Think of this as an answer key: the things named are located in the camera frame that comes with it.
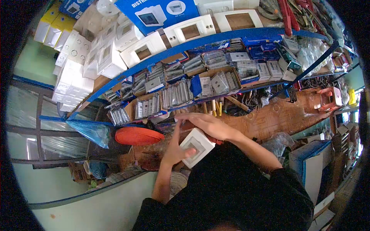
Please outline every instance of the black shirt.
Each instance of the black shirt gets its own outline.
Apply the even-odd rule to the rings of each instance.
[[[209,230],[224,222],[239,230],[307,230],[314,205],[297,173],[270,176],[235,145],[216,145],[166,205],[144,199],[133,230]]]

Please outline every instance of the yellow box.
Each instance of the yellow box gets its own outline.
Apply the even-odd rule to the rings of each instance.
[[[57,46],[57,48],[61,49],[73,30],[73,25],[75,23],[75,19],[66,14],[60,13],[51,24],[44,41],[44,45],[54,48]]]
[[[59,7],[60,7],[60,2],[57,1],[55,2],[48,11],[42,16],[40,19],[37,29],[35,32],[34,40],[38,41],[40,43],[43,43],[45,41],[46,35],[50,29],[50,25],[52,22],[57,18],[59,15]]]

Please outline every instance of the hand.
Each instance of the hand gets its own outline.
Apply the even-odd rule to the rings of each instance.
[[[194,148],[189,148],[182,150],[179,147],[179,138],[180,138],[180,125],[182,120],[178,120],[175,126],[175,131],[172,135],[172,140],[170,141],[166,152],[163,155],[161,164],[172,166],[179,163],[182,159],[191,157],[195,155],[196,150]]]
[[[207,114],[202,113],[186,113],[175,116],[176,119],[189,120],[205,133],[218,140],[230,141],[235,135],[240,132],[221,120]]]

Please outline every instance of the green wall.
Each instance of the green wall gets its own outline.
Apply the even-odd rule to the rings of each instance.
[[[32,212],[47,231],[131,230],[156,177],[157,172],[148,172],[87,199]]]
[[[65,199],[87,191],[86,183],[72,180],[69,168],[33,169],[31,164],[13,164],[18,184],[28,203]]]
[[[358,62],[359,62],[359,59],[355,58],[353,60],[352,66],[356,65]],[[346,82],[348,84],[349,89],[357,90],[365,86],[364,76],[363,76],[362,69],[360,66],[353,69],[353,71],[346,74],[344,77],[346,78]]]
[[[54,48],[44,46],[42,43],[34,41],[33,37],[29,37],[18,57],[14,67],[14,74],[45,84],[55,85],[57,81],[57,76],[53,75],[55,53]]]

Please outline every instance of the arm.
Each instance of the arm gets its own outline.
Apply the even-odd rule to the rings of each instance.
[[[282,165],[273,153],[213,116],[201,113],[187,113],[176,115],[176,118],[189,120],[205,133],[218,140],[230,141],[263,170],[272,171],[282,168]]]
[[[169,183],[173,165],[177,164],[184,158],[193,156],[196,152],[193,148],[187,150],[180,149],[179,137],[181,123],[182,120],[179,120],[175,126],[172,140],[170,141],[168,148],[163,155],[161,165],[159,166],[157,179],[154,184],[152,198],[156,201],[162,202],[163,204],[166,204],[169,201]]]

